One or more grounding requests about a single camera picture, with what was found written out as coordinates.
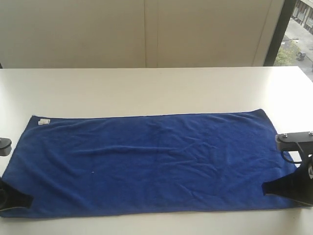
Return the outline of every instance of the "sidewalk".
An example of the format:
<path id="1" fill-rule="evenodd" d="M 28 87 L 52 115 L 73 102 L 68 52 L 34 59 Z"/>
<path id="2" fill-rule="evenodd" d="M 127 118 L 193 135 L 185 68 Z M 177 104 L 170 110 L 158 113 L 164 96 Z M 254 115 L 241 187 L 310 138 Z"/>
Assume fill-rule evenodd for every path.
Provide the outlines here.
<path id="1" fill-rule="evenodd" d="M 307 57 L 313 61 L 313 35 L 296 21 L 290 20 L 285 35 L 290 39 L 299 39 L 296 43 L 301 51 L 307 54 Z"/>

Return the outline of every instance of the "blue towel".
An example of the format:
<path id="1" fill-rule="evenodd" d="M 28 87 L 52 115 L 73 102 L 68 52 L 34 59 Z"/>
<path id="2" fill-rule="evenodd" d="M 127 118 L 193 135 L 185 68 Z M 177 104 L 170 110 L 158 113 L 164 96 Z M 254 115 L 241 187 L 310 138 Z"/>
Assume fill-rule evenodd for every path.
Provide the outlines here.
<path id="1" fill-rule="evenodd" d="M 3 217 L 292 208 L 261 184 L 292 173 L 263 110 L 93 119 L 32 116 L 3 180 L 34 196 Z"/>

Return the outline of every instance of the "white table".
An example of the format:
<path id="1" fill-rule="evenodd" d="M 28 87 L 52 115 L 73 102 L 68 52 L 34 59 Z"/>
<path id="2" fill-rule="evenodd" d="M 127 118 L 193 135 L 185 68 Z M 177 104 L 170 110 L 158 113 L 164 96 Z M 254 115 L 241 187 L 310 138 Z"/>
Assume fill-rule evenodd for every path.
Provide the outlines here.
<path id="1" fill-rule="evenodd" d="M 0 136 L 15 147 L 31 115 L 97 118 L 259 108 L 279 133 L 308 131 L 312 101 L 313 83 L 298 67 L 0 70 Z M 0 174 L 8 160 L 0 158 Z M 1 235 L 310 235 L 312 230 L 310 209 L 0 219 Z"/>

